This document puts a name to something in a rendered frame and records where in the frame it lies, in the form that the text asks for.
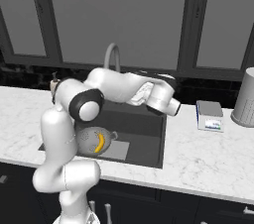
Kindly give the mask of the wide grey upper cabinet door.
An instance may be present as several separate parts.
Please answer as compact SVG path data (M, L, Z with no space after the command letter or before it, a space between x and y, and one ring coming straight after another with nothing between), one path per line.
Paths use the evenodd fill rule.
M92 69L110 44L122 70L193 72L202 0L34 0L45 50L41 66Z

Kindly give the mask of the white kitchen scale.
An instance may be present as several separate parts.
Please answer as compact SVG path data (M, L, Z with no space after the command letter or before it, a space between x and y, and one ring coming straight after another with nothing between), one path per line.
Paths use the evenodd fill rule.
M195 104L197 128L203 131L224 131L224 118L219 102L198 100Z

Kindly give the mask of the grey perforated cylinder holder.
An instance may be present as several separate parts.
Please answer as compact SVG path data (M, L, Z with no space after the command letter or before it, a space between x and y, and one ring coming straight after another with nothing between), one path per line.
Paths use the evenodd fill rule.
M231 119L242 127L254 128L254 67L245 70Z

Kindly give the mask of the dark grey sink basin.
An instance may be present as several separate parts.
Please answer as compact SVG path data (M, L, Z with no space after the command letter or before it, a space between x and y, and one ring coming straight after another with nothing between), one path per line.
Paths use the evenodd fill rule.
M66 164L75 156L94 158L160 168L164 155L167 117L157 116L145 106L133 107L107 101L101 113L91 122L76 122L61 109L47 110L41 120L43 144L40 149L46 153L48 161ZM96 157L85 156L78 151L76 133L89 127L102 127L115 131L118 138L110 147Z

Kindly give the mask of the dark under-sink cabinet door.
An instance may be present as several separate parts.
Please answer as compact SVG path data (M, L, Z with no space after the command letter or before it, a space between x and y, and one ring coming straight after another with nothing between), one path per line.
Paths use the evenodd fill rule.
M111 205L112 224L193 224L194 215L160 203L90 191L101 224L108 224L105 204Z

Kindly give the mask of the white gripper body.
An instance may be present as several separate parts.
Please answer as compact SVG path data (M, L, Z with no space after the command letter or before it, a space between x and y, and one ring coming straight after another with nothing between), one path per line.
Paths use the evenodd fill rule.
M140 89L136 92L136 94L129 100L127 101L127 104L133 105L133 106L140 106L144 104L152 89L153 89L154 84L151 82L147 82L144 85L140 87Z

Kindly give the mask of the grey curved sink faucet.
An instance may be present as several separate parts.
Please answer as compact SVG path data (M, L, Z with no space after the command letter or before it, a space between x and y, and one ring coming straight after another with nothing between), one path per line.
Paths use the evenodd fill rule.
M117 72L120 71L120 51L118 46L115 43L111 43L105 53L105 57L104 57L104 68L108 68L110 65L110 59L111 56L114 56L115 58L115 70Z

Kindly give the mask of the brown soap dispenser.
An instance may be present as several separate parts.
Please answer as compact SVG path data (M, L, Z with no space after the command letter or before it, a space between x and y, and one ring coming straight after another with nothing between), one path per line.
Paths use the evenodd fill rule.
M53 79L50 82L50 91L53 97L53 101L55 98L55 91L56 91L56 86L60 82L59 79L57 79L57 72L53 72Z

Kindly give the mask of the yellow banana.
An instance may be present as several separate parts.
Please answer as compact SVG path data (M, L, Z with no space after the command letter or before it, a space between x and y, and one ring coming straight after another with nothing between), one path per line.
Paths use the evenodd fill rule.
M97 137L99 139L99 143L94 150L95 153L99 153L105 144L105 139L102 133L98 133Z

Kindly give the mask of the narrow grey upper cabinet door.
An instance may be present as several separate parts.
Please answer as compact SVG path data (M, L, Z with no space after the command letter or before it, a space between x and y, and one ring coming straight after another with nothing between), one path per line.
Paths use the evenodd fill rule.
M0 0L0 50L6 63L41 65L47 59L35 0Z

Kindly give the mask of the dark lower cabinet drawer front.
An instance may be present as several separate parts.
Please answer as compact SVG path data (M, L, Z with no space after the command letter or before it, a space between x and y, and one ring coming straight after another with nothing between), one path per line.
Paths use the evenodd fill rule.
M254 204L203 197L194 224L254 224L254 215L243 213L245 206L254 210Z
M0 183L0 224L45 224L31 171L0 162L0 176L3 174L8 180Z

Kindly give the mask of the dark false drawer panel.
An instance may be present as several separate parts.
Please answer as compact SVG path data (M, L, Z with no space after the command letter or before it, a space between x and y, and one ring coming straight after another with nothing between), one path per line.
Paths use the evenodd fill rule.
M148 202L158 202L161 199L161 192L157 188L103 179L99 181L96 190L110 196Z

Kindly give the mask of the grey metal colander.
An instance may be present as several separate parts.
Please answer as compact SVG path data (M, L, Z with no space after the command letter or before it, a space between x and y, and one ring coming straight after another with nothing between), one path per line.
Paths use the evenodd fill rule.
M105 139L105 144L99 153L95 153L94 150L99 143L97 137L98 133L102 133ZM113 131L109 132L108 130L102 127L89 127L82 130L79 130L76 133L76 141L78 144L78 151L90 157L96 157L102 155L111 145L111 142L118 138L118 134Z

